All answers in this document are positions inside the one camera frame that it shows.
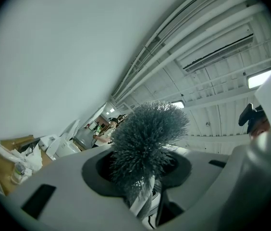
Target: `duster brush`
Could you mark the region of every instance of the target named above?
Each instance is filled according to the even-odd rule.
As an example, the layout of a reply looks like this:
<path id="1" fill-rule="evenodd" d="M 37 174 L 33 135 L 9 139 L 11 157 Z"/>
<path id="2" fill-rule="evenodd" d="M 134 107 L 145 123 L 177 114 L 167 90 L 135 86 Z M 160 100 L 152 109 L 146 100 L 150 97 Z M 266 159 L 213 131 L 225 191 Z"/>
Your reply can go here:
<path id="1" fill-rule="evenodd" d="M 171 163 L 166 146 L 186 135 L 188 119 L 172 103 L 144 103 L 114 131 L 112 182 L 125 193 L 129 205 L 149 188 L 149 179 L 162 177 Z"/>

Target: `white wall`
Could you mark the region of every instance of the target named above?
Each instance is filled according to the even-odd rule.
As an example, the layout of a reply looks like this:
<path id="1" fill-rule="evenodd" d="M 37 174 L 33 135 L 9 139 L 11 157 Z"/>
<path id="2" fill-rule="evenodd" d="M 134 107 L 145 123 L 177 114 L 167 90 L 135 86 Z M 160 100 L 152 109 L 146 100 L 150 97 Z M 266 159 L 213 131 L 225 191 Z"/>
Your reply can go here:
<path id="1" fill-rule="evenodd" d="M 175 2 L 9 0 L 0 12 L 0 137 L 59 134 L 89 119 Z M 107 84 L 92 88 L 97 73 Z"/>

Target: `fluorescent light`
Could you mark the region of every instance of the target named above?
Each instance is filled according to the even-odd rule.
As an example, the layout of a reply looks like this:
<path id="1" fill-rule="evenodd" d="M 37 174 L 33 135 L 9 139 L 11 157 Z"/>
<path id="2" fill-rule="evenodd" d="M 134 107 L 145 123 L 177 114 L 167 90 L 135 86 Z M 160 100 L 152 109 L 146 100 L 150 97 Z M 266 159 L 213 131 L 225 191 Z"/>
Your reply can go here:
<path id="1" fill-rule="evenodd" d="M 172 104 L 176 105 L 180 109 L 183 109 L 185 107 L 182 101 L 173 102 Z"/>
<path id="2" fill-rule="evenodd" d="M 247 80 L 247 84 L 249 88 L 259 86 L 263 84 L 269 78 L 270 75 L 271 75 L 271 70 L 265 73 L 261 73 L 259 75 L 253 76 Z"/>

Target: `person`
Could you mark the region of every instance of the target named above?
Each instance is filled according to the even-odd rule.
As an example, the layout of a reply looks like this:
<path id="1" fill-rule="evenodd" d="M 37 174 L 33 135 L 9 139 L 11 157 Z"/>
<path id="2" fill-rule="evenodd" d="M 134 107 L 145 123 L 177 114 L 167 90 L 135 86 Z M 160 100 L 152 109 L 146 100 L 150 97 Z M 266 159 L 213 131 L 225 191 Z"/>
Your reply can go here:
<path id="1" fill-rule="evenodd" d="M 109 126 L 105 128 L 104 131 L 100 132 L 100 133 L 103 133 L 103 135 L 101 136 L 93 135 L 93 138 L 96 139 L 96 142 L 92 148 L 108 144 L 111 141 L 111 135 L 114 132 L 117 124 L 118 124 L 118 119 L 112 118 Z"/>
<path id="2" fill-rule="evenodd" d="M 247 133 L 251 140 L 257 138 L 261 133 L 269 131 L 271 129 L 269 120 L 262 109 L 261 105 L 253 109 L 253 105 L 249 103 L 239 118 L 239 125 L 243 126 L 246 121 Z"/>

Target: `air conditioner vent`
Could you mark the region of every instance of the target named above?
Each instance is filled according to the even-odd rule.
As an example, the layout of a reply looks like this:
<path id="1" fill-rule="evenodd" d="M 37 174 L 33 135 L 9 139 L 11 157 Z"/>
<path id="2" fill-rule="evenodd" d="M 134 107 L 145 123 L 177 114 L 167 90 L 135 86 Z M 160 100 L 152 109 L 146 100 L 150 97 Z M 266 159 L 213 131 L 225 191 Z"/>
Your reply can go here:
<path id="1" fill-rule="evenodd" d="M 235 51 L 238 51 L 242 47 L 245 47 L 252 43 L 253 43 L 253 34 L 246 36 L 245 38 L 242 38 L 232 44 L 226 45 L 212 53 L 207 54 L 206 56 L 193 61 L 191 64 L 187 65 L 183 69 L 187 72 L 201 69 L 205 67 L 205 65 L 207 65 L 208 63 L 211 63 L 219 58 L 225 57 L 230 53 L 235 53 Z"/>

